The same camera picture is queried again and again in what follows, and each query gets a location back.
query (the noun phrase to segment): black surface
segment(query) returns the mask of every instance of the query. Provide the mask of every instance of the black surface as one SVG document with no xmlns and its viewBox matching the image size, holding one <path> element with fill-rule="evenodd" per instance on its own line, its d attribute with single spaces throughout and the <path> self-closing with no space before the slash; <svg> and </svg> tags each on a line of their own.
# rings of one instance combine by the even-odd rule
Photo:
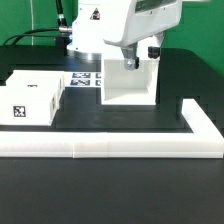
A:
<svg viewBox="0 0 224 224">
<path fill-rule="evenodd" d="M 2 84 L 15 68 L 100 68 L 64 57 L 53 47 L 1 47 L 0 58 Z M 223 78 L 192 52 L 163 49 L 157 107 L 101 107 L 97 90 L 67 89 L 54 125 L 36 130 L 92 131 L 98 124 L 98 130 L 109 131 L 189 131 L 180 117 L 183 97 L 195 98 L 223 130 L 223 91 Z M 77 119 L 73 112 L 87 119 Z M 143 114 L 147 122 L 142 121 Z M 222 159 L 1 158 L 0 180 L 0 223 L 224 222 Z"/>
</svg>

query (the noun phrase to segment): cable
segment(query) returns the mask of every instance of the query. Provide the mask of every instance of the cable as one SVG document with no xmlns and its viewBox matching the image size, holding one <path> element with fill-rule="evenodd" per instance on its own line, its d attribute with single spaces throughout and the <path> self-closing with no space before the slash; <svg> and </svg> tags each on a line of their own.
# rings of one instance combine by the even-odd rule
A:
<svg viewBox="0 0 224 224">
<path fill-rule="evenodd" d="M 3 46 L 5 46 L 10 40 L 13 38 L 23 38 L 23 37 L 57 37 L 57 36 L 45 36 L 45 35 L 33 35 L 33 34 L 20 34 L 20 35 L 14 35 L 12 37 L 9 37 L 4 43 Z"/>
<path fill-rule="evenodd" d="M 31 13 L 31 29 L 34 30 L 33 0 L 30 0 L 30 13 Z"/>
<path fill-rule="evenodd" d="M 56 0 L 56 7 L 58 12 L 58 26 L 67 26 L 67 21 L 63 13 L 61 0 Z"/>
<path fill-rule="evenodd" d="M 41 32 L 49 32 L 49 31 L 59 31 L 59 29 L 56 27 L 54 28 L 43 28 L 43 29 L 36 29 L 36 30 L 30 30 L 27 31 L 21 35 L 16 35 L 17 38 L 12 42 L 12 45 L 16 45 L 17 42 L 19 42 L 26 34 L 32 34 L 32 33 L 41 33 Z"/>
</svg>

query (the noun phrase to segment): white robot body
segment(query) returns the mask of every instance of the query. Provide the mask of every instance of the white robot body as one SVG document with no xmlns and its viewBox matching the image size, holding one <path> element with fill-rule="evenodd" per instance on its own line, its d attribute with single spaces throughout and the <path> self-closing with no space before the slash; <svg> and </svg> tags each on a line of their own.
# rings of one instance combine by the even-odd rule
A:
<svg viewBox="0 0 224 224">
<path fill-rule="evenodd" d="M 67 46 L 68 55 L 87 60 L 101 59 L 100 9 L 100 0 L 79 0 L 78 18 L 72 24 L 72 43 Z"/>
</svg>

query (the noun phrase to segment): white block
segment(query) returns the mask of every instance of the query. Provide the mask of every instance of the white block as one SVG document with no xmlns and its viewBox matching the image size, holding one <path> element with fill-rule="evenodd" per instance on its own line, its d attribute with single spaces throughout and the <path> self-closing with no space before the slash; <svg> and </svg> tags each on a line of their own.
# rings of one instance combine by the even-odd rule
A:
<svg viewBox="0 0 224 224">
<path fill-rule="evenodd" d="M 51 125 L 57 111 L 53 89 L 0 87 L 0 124 Z"/>
<path fill-rule="evenodd" d="M 56 106 L 59 109 L 59 101 L 65 89 L 64 72 L 14 70 L 13 74 L 6 80 L 6 85 L 13 88 L 55 89 L 55 92 L 57 92 Z"/>
</svg>

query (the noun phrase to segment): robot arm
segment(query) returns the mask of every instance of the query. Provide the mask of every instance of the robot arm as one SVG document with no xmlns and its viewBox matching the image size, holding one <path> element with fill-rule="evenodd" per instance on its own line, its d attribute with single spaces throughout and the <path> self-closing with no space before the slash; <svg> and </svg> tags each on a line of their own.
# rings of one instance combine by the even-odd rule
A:
<svg viewBox="0 0 224 224">
<path fill-rule="evenodd" d="M 176 26 L 181 11 L 182 0 L 103 0 L 103 40 L 121 48 L 127 70 L 137 69 L 138 41 Z"/>
</svg>

